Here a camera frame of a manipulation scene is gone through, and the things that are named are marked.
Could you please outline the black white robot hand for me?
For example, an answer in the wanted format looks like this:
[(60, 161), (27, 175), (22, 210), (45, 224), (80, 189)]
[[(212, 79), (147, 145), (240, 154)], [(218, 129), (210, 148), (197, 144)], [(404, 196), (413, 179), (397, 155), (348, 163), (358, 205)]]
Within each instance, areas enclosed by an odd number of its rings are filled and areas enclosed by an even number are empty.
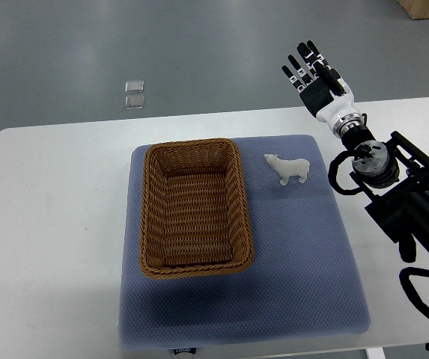
[(331, 132), (341, 138), (347, 131), (365, 123), (364, 117), (354, 106), (354, 95), (338, 71), (331, 67), (312, 41), (296, 47), (303, 63), (293, 56), (287, 59), (290, 66), (282, 71), (297, 90), (308, 112)]

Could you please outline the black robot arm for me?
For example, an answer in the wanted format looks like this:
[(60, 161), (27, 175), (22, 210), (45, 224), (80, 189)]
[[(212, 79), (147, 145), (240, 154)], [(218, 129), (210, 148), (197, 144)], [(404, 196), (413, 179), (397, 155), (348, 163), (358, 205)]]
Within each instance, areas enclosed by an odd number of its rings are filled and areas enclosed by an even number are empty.
[[(416, 246), (429, 253), (429, 156), (399, 132), (379, 142), (367, 127), (366, 114), (349, 114), (333, 127), (345, 150), (330, 163), (328, 180), (339, 194), (364, 193), (367, 213), (396, 244), (401, 259), (416, 261)], [(429, 278), (429, 269), (408, 266), (399, 280), (413, 306), (429, 319), (410, 278)]]

